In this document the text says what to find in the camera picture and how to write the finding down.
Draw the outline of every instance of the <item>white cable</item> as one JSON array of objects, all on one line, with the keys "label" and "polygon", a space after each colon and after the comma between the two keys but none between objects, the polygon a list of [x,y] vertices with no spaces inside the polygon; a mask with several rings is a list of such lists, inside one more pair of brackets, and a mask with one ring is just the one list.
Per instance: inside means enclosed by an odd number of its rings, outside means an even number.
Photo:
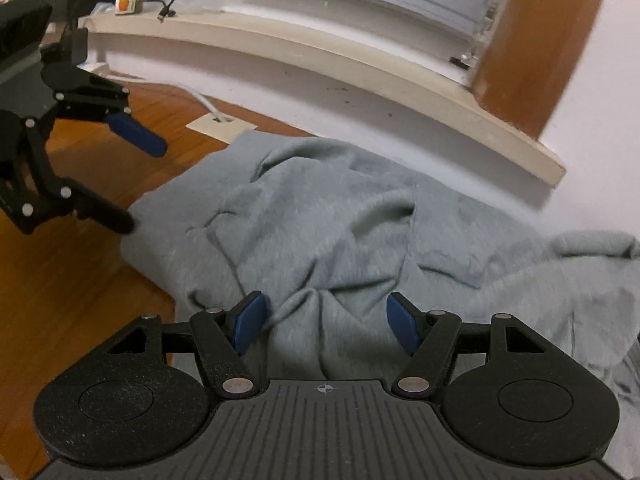
[{"label": "white cable", "polygon": [[211,102],[209,102],[209,100],[206,97],[204,97],[200,92],[198,92],[197,90],[194,90],[190,86],[183,85],[181,83],[175,83],[173,81],[160,81],[156,79],[135,79],[132,77],[121,77],[119,75],[111,75],[111,74],[107,74],[104,77],[107,77],[108,79],[113,79],[115,81],[121,81],[123,83],[175,86],[176,88],[179,88],[180,90],[184,90],[185,92],[188,92],[189,94],[191,94],[197,101],[200,102],[200,104],[202,104],[202,106],[204,106],[207,110],[209,110],[209,112],[211,112],[212,115],[221,123],[228,123],[228,120],[226,119],[226,117],[222,113],[220,113],[220,111],[213,104],[211,104]]}]

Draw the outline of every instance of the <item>gray fabric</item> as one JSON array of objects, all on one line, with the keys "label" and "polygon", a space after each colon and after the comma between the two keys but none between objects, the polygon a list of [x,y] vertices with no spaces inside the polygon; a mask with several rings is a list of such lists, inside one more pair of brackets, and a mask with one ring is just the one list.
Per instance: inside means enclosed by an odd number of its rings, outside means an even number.
[{"label": "gray fabric", "polygon": [[635,342],[611,374],[620,402],[620,424],[605,460],[624,478],[640,479],[640,344]]},{"label": "gray fabric", "polygon": [[140,226],[122,254],[175,298],[177,320],[268,295],[247,356],[262,378],[390,380],[407,361],[386,323],[394,290],[469,322],[511,312],[614,391],[640,332],[632,236],[543,239],[341,142],[247,132],[131,211]]}]

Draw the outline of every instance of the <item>blue gripper pad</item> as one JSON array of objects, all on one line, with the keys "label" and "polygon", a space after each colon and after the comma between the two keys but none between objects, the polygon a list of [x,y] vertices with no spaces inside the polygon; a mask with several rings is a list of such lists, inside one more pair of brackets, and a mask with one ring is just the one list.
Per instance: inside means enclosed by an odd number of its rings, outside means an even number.
[{"label": "blue gripper pad", "polygon": [[109,129],[143,152],[159,157],[166,153],[166,141],[147,130],[142,124],[125,113],[108,114],[106,118]]},{"label": "blue gripper pad", "polygon": [[422,344],[417,321],[393,295],[389,295],[386,300],[386,321],[404,352],[410,356],[414,355]]},{"label": "blue gripper pad", "polygon": [[236,315],[231,345],[238,355],[245,354],[251,343],[258,337],[267,319],[269,319],[269,305],[264,294],[256,296]]}]

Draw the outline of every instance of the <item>wooden floor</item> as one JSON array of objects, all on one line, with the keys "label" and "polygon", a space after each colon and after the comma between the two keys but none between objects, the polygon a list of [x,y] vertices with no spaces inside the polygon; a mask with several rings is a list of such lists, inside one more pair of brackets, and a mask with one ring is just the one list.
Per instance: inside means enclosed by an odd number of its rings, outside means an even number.
[{"label": "wooden floor", "polygon": [[[307,135],[216,104],[259,130]],[[58,121],[47,143],[56,173],[129,206],[226,146],[185,128],[205,110],[179,90],[131,86],[130,105],[137,120],[168,141],[163,158],[145,155],[106,126]],[[119,242],[95,222],[72,217],[25,236],[0,213],[0,463],[5,460],[18,478],[30,478],[47,463],[31,422],[42,387],[143,312],[172,320],[172,299],[124,263]]]}]

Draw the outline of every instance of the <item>ribbed black base plate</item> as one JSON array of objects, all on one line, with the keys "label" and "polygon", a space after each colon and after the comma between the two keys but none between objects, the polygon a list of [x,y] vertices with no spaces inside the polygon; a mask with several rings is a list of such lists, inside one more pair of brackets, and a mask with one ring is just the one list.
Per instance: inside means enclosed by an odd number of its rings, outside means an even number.
[{"label": "ribbed black base plate", "polygon": [[38,480],[609,480],[592,461],[549,470],[478,456],[426,402],[379,381],[271,381],[264,394],[220,405],[179,452],[147,465],[88,470],[56,460]]}]

